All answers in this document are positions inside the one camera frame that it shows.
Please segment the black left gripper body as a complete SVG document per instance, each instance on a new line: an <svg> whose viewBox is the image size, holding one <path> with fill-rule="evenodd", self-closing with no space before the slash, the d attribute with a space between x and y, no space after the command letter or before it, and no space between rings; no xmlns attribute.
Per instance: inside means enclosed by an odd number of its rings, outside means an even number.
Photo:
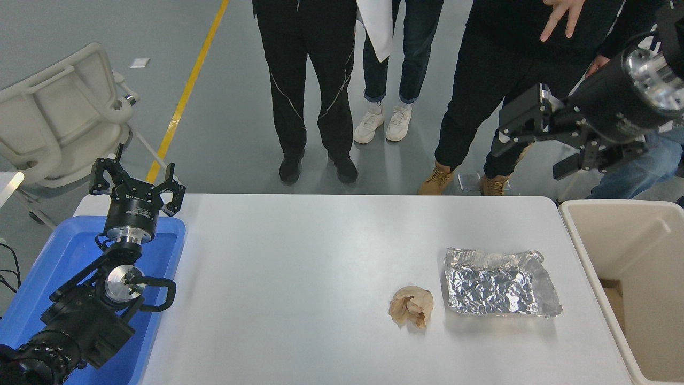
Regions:
<svg viewBox="0 0 684 385"><path fill-rule="evenodd" d="M146 182L117 184L111 192L111 203L105 231L115 228L132 227L146 233L156 231L162 200L159 193L152 192L154 185Z"/></svg>

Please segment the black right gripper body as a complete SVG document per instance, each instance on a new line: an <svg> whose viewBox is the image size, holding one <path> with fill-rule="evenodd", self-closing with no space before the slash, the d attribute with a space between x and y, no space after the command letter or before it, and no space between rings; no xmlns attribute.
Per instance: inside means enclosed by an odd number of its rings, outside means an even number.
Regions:
<svg viewBox="0 0 684 385"><path fill-rule="evenodd" d="M623 51L580 83L566 99L577 107L587 123L608 141L625 144L670 120L669 112L645 95L633 71L660 58L650 50Z"/></svg>

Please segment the person's left hand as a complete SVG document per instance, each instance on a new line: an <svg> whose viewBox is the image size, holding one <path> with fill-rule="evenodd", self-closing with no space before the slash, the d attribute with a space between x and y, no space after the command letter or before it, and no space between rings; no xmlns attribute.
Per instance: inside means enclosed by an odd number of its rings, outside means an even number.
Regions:
<svg viewBox="0 0 684 385"><path fill-rule="evenodd" d="M597 55L591 62L588 70L586 71L585 78L594 75L594 73L603 68L607 63L609 63L609 61L610 59L606 58L606 56Z"/></svg>

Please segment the person's right hand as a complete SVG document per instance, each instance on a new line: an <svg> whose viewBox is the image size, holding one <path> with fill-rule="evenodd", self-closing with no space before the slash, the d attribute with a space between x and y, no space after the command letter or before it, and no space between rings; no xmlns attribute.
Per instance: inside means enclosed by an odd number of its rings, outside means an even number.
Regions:
<svg viewBox="0 0 684 385"><path fill-rule="evenodd" d="M565 36L567 39L571 39L574 35L581 10L583 10L584 1L543 1L543 3L546 6L550 6L552 11L540 34L540 41L546 42L550 38L563 17L567 18Z"/></svg>

